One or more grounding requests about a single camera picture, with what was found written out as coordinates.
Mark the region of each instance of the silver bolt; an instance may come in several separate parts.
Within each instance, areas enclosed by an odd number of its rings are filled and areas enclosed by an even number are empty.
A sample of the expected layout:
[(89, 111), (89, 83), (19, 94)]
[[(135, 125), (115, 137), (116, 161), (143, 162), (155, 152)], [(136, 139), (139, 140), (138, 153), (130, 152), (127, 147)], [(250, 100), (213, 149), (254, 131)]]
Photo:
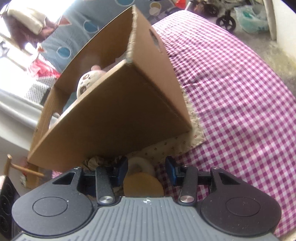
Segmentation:
[(100, 197), (99, 199), (99, 202), (104, 204), (112, 203), (113, 201), (114, 201), (114, 198), (111, 196), (103, 196), (103, 197)]
[(180, 197), (180, 201), (184, 202), (184, 203), (191, 203), (194, 201), (194, 197), (185, 195), (185, 196)]

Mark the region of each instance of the blue fabric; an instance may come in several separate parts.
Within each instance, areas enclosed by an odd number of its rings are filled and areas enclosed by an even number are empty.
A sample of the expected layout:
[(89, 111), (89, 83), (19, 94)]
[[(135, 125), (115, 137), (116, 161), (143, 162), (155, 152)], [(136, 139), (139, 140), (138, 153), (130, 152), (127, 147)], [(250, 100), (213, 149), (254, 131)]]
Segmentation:
[(100, 29), (132, 4), (151, 24), (166, 17), (165, 11), (174, 7), (170, 0), (76, 0), (64, 12), (59, 27), (42, 42), (41, 55), (62, 73)]

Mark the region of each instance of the plush toy ear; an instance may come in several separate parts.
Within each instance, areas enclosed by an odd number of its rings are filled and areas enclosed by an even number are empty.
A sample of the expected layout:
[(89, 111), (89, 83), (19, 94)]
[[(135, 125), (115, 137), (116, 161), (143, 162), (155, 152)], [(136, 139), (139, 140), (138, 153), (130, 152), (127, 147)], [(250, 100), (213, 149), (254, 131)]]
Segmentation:
[(101, 67), (98, 65), (92, 66), (91, 70), (101, 70)]

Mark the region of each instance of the plush toy face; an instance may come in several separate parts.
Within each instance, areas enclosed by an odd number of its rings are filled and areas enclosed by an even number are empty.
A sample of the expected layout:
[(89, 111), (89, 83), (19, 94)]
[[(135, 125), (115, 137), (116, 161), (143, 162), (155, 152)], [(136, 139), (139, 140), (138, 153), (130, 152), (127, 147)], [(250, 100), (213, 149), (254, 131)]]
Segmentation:
[(102, 70), (92, 70), (84, 74), (77, 86), (77, 98), (82, 95), (93, 83), (95, 83), (100, 77), (102, 77), (106, 72)]

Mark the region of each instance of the stroller wheel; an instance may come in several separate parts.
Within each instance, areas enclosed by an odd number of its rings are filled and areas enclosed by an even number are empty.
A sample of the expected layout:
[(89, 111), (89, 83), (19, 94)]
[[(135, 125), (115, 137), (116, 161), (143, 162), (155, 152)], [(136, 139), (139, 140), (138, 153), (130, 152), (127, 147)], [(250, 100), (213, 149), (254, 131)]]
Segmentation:
[(204, 6), (205, 13), (211, 17), (217, 17), (219, 13), (219, 9), (212, 3), (207, 3)]
[(216, 24), (230, 33), (233, 32), (237, 26), (234, 18), (226, 15), (217, 18)]

